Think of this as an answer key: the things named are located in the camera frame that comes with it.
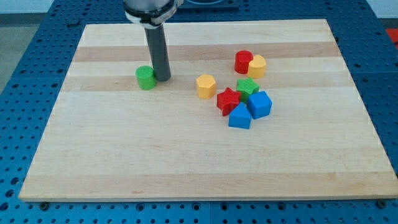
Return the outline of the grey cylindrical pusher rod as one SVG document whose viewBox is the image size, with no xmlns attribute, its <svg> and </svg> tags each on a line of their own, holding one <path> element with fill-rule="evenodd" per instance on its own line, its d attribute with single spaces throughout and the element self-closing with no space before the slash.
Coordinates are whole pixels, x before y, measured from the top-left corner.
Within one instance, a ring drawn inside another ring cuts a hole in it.
<svg viewBox="0 0 398 224">
<path fill-rule="evenodd" d="M 160 25 L 155 29 L 145 29 L 145 33 L 154 76 L 157 81 L 166 82 L 171 78 L 171 71 L 164 27 Z"/>
</svg>

